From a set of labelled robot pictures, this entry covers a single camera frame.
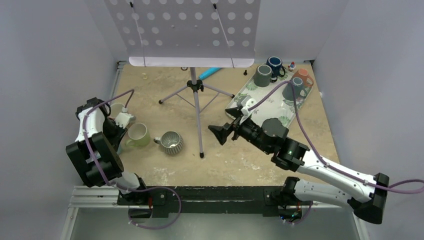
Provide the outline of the dark teal mug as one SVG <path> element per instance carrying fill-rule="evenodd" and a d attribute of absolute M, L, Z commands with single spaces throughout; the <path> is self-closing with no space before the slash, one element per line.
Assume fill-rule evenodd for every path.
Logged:
<path fill-rule="evenodd" d="M 305 90 L 304 81 L 300 77 L 293 77 L 282 92 L 285 100 L 295 101 L 298 98 L 304 98 L 301 92 Z"/>

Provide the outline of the grey ribbed mug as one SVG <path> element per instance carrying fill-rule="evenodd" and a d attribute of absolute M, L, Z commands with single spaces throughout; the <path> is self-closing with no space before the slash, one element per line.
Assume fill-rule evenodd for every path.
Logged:
<path fill-rule="evenodd" d="M 184 147 L 183 137 L 175 131 L 167 131 L 161 137 L 154 137 L 153 141 L 158 144 L 161 150 L 167 155 L 176 155 Z"/>

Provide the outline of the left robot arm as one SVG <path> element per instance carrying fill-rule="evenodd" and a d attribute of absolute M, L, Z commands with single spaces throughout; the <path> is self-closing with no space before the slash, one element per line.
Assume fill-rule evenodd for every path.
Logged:
<path fill-rule="evenodd" d="M 79 106 L 78 136 L 65 151 L 82 182 L 89 188 L 112 184 L 118 187 L 120 205 L 142 205 L 149 200 L 144 181 L 124 170 L 118 149 L 127 128 L 109 118 L 111 108 L 96 97 Z"/>

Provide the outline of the light green mug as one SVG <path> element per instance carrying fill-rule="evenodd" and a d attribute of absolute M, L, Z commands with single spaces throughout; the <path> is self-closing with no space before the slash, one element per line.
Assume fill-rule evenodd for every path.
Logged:
<path fill-rule="evenodd" d="M 146 147 L 151 141 L 150 132 L 144 123 L 134 123 L 127 133 L 128 139 L 125 142 L 127 148 Z"/>

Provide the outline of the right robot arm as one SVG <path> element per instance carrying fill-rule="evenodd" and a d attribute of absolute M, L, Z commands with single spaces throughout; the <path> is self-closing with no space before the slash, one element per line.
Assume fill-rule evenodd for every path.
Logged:
<path fill-rule="evenodd" d="M 235 120 L 222 126 L 209 125 L 221 145 L 229 135 L 235 141 L 242 137 L 247 142 L 271 155 L 271 162 L 277 167 L 292 172 L 309 175 L 324 181 L 315 184 L 306 180 L 296 180 L 281 189 L 280 196 L 288 204 L 299 201 L 324 202 L 353 211 L 354 215 L 368 223 L 379 225 L 387 201 L 390 178 L 384 173 L 370 175 L 344 167 L 331 160 L 325 160 L 313 153 L 310 148 L 288 137 L 289 129 L 278 118 L 268 118 L 262 125 L 243 115 L 237 107 L 226 109 Z"/>

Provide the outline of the light blue faceted mug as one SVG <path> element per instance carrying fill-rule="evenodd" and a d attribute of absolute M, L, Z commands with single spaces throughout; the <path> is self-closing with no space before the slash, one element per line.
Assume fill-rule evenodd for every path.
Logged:
<path fill-rule="evenodd" d="M 120 156 L 120 155 L 122 154 L 122 152 L 123 152 L 123 151 L 124 151 L 124 149 L 123 149 L 122 145 L 120 144 L 120 145 L 118 146 L 118 148 L 117 148 L 116 153 Z"/>

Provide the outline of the salmon pink mug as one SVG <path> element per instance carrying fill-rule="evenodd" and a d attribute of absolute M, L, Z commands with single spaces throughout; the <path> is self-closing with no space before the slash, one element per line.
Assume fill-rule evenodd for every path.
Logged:
<path fill-rule="evenodd" d="M 108 116 L 110 119 L 115 119 L 120 113 L 126 113 L 128 110 L 122 103 L 112 103 L 110 105 L 110 115 Z"/>

